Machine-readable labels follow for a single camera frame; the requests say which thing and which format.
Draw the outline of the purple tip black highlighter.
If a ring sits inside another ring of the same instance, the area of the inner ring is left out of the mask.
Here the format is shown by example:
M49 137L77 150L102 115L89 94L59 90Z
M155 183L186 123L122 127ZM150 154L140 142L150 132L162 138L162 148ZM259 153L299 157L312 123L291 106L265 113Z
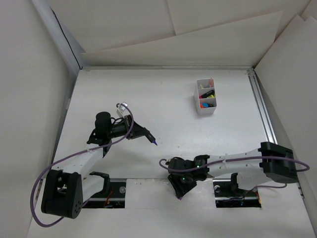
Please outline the purple tip black highlighter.
M154 145L158 145L154 136L149 132L145 135L145 137Z

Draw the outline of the pink cap black highlighter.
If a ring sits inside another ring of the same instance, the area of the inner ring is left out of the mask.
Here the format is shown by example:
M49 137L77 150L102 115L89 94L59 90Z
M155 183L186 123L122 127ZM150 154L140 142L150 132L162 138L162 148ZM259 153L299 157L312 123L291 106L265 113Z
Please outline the pink cap black highlighter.
M199 96L200 99L203 99L203 98L207 98L208 96L212 95L212 92L206 92L202 95Z

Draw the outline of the yellow cap black highlighter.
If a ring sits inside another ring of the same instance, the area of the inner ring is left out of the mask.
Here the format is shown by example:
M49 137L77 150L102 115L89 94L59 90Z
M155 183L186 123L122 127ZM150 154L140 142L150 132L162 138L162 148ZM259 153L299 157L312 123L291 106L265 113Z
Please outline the yellow cap black highlighter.
M199 96L200 99L205 99L205 98L214 98L215 92L214 90L210 90L202 95Z

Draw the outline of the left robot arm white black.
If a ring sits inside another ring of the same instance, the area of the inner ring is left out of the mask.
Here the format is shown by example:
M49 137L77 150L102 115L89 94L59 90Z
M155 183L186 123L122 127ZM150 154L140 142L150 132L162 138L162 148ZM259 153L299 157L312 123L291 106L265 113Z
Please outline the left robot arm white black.
M112 140L124 137L128 140L146 137L151 143L156 140L145 128L133 122L130 115L119 118L116 123L110 113L96 115L95 129L87 144L98 145L98 149L89 148L85 153L76 155L69 164L47 174L41 211L45 214L75 219L90 197L97 194L106 196L110 192L108 174L94 172L93 166L108 153Z

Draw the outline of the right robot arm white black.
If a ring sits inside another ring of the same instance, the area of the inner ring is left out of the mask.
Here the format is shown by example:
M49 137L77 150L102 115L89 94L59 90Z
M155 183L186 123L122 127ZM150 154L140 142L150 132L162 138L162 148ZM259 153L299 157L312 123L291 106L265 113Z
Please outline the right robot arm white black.
M191 191L198 181L224 175L231 176L229 188L225 192L237 196L269 181L297 183L298 175L293 160L291 149L262 142L260 148L241 154L198 155L193 160L173 157L163 167L168 170L168 180L179 199Z

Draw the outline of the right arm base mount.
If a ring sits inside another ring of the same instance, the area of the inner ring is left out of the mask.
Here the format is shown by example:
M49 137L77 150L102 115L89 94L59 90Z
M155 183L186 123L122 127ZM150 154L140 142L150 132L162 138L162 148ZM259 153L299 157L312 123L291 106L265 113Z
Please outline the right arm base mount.
M216 208L261 208L258 190L240 189L237 176L212 180Z

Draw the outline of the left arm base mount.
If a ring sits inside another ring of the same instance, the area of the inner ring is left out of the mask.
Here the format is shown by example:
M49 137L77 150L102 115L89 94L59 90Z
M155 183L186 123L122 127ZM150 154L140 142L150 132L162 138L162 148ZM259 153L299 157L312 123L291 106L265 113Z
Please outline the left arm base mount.
M83 208L123 209L126 179L110 178L108 174L91 172L83 180Z

